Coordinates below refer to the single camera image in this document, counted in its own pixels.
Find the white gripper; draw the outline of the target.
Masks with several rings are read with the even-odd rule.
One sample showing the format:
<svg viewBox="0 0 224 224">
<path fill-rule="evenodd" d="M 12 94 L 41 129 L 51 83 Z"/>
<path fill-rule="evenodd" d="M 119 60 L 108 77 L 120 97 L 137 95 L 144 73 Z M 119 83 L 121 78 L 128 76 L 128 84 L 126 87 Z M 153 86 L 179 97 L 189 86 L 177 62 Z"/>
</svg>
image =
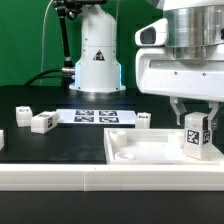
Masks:
<svg viewBox="0 0 224 224">
<path fill-rule="evenodd" d="M 224 102 L 224 45 L 210 46 L 207 53 L 205 59 L 177 60 L 171 49 L 141 48 L 135 59 L 137 87 L 142 93 L 172 96 L 178 125 L 184 125 L 187 112 L 182 98 L 210 101 L 208 127 L 217 128 L 218 102 Z"/>
</svg>

